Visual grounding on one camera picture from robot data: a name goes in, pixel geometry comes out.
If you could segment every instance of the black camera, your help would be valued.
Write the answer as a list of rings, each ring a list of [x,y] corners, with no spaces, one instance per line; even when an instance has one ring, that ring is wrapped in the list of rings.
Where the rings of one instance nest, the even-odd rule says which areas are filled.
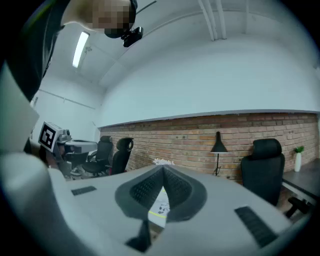
[[[143,35],[144,29],[140,26],[134,30],[130,30],[128,33],[121,36],[121,39],[123,40],[123,46],[127,48],[133,45],[135,42],[139,41]]]

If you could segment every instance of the black office chair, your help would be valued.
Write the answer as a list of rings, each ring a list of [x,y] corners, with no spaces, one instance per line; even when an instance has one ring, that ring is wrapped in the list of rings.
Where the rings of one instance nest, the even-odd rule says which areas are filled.
[[[118,149],[118,151],[113,156],[112,166],[108,166],[109,168],[111,168],[109,175],[122,174],[125,172],[133,147],[133,138],[125,137],[119,139],[116,144],[116,148]]]
[[[241,161],[243,186],[276,206],[282,186],[285,156],[275,138],[257,139],[253,142],[253,153]],[[305,204],[295,197],[288,200],[294,209],[306,212]]]
[[[105,175],[115,175],[123,173],[126,170],[126,166],[133,147],[133,138],[121,138],[116,144],[116,148],[118,149],[118,151],[113,156],[112,165],[107,162],[106,158],[97,159],[97,154],[96,162],[86,162],[82,165],[82,168],[86,172],[92,173],[94,177],[98,177],[100,173]]]
[[[97,151],[93,152],[87,157],[87,162],[82,164],[82,168],[93,174],[93,176],[98,176],[99,173],[107,173],[107,165],[110,165],[109,158],[112,154],[113,144],[110,141],[110,136],[102,136],[98,142]]]

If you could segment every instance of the desk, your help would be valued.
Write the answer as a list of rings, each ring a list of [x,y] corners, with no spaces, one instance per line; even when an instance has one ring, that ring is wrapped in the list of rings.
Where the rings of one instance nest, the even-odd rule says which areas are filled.
[[[284,173],[282,185],[315,205],[320,199],[320,159],[303,165],[298,172]]]

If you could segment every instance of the white flowers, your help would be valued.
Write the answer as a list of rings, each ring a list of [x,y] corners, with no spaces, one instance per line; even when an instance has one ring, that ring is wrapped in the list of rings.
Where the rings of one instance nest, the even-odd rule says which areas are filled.
[[[153,163],[157,166],[163,166],[163,165],[174,166],[175,165],[174,161],[167,161],[167,160],[159,159],[159,158],[154,159]]]

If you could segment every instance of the brick wall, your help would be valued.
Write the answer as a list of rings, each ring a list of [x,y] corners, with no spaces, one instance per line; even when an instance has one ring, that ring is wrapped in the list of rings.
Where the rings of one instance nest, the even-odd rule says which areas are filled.
[[[212,174],[217,155],[210,153],[216,132],[229,151],[220,155],[219,176],[241,183],[240,162],[252,153],[253,141],[276,138],[285,156],[285,171],[294,168],[293,149],[304,146],[302,163],[319,157],[316,114],[254,113],[210,115],[115,125],[101,129],[115,145],[123,137],[134,138],[127,170],[152,165],[153,159],[174,161],[197,172]]]

